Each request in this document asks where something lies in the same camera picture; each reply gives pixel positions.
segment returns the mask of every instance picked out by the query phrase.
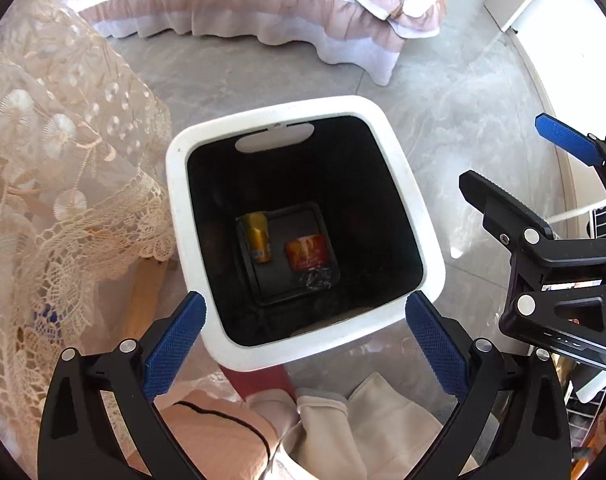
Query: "marble floor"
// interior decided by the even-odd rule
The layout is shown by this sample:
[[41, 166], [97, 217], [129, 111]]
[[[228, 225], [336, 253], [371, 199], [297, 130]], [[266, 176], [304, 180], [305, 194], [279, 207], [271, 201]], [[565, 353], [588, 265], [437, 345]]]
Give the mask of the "marble floor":
[[[273, 47], [255, 38], [193, 38], [170, 31], [145, 40], [112, 40], [112, 46], [167, 102], [175, 134], [225, 114], [308, 98], [358, 94], [377, 103], [416, 176], [446, 262], [436, 307], [472, 337], [485, 336], [503, 351], [525, 349], [497, 326], [509, 253], [485, 233], [481, 215], [464, 201], [458, 175], [476, 170], [542, 217], [564, 211], [563, 186], [553, 146], [534, 129], [543, 107], [532, 79], [483, 0], [448, 0], [441, 33], [408, 41], [386, 87], [357, 66], [321, 62], [305, 43]], [[440, 418], [454, 405], [404, 322], [288, 369], [297, 385], [342, 394], [377, 370]]]

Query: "embroidered fabric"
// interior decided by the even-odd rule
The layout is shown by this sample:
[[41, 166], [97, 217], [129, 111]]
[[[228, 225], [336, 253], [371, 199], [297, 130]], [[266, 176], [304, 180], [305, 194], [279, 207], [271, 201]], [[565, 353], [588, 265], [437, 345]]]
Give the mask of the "embroidered fabric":
[[90, 328], [92, 351], [111, 349], [101, 284], [174, 252], [170, 139], [167, 106], [93, 28], [58, 0], [14, 1], [0, 22], [0, 424], [33, 477], [61, 350], [83, 351]]

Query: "metal screw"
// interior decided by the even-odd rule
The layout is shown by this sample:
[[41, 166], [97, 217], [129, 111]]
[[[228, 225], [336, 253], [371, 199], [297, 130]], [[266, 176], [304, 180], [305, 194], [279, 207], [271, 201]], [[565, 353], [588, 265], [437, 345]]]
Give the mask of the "metal screw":
[[534, 298], [528, 296], [527, 294], [522, 295], [518, 298], [518, 302], [516, 303], [516, 308], [523, 316], [529, 316], [534, 312], [536, 308], [536, 302]]
[[66, 348], [65, 350], [63, 350], [63, 353], [61, 354], [61, 359], [63, 361], [70, 361], [71, 359], [74, 358], [74, 356], [76, 355], [76, 350], [73, 348]]
[[549, 352], [547, 350], [545, 350], [544, 348], [537, 348], [536, 357], [541, 359], [541, 361], [547, 361], [547, 360], [549, 360]]
[[487, 341], [487, 339], [478, 339], [476, 341], [476, 348], [481, 352], [489, 352], [492, 349], [492, 343]]
[[527, 240], [532, 245], [536, 245], [538, 243], [538, 241], [541, 239], [540, 235], [538, 234], [538, 231], [531, 229], [531, 228], [525, 229], [524, 236], [525, 236], [525, 240]]
[[136, 348], [136, 341], [133, 339], [125, 339], [120, 345], [118, 345], [118, 349], [127, 354]]

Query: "blue gripper pad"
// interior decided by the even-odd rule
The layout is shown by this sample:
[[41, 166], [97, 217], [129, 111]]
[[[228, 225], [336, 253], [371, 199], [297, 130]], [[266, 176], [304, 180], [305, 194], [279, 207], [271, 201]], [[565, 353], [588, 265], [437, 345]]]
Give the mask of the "blue gripper pad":
[[405, 303], [405, 320], [446, 394], [463, 402], [469, 391], [467, 361], [445, 331], [425, 295], [413, 292]]
[[600, 156], [596, 145], [582, 133], [567, 124], [547, 115], [540, 114], [534, 121], [538, 134], [544, 139], [563, 148], [588, 166], [601, 166], [603, 157]]
[[205, 324], [205, 299], [198, 292], [190, 292], [180, 307], [145, 361], [143, 393], [147, 399], [167, 393]]

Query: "yellow can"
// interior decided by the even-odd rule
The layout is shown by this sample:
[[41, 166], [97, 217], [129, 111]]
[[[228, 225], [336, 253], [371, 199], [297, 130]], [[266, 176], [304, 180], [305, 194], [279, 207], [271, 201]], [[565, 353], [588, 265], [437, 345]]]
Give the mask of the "yellow can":
[[270, 232], [267, 227], [267, 215], [262, 212], [247, 213], [241, 216], [245, 228], [245, 236], [250, 247], [250, 254], [255, 264], [263, 264], [272, 260], [272, 245]]

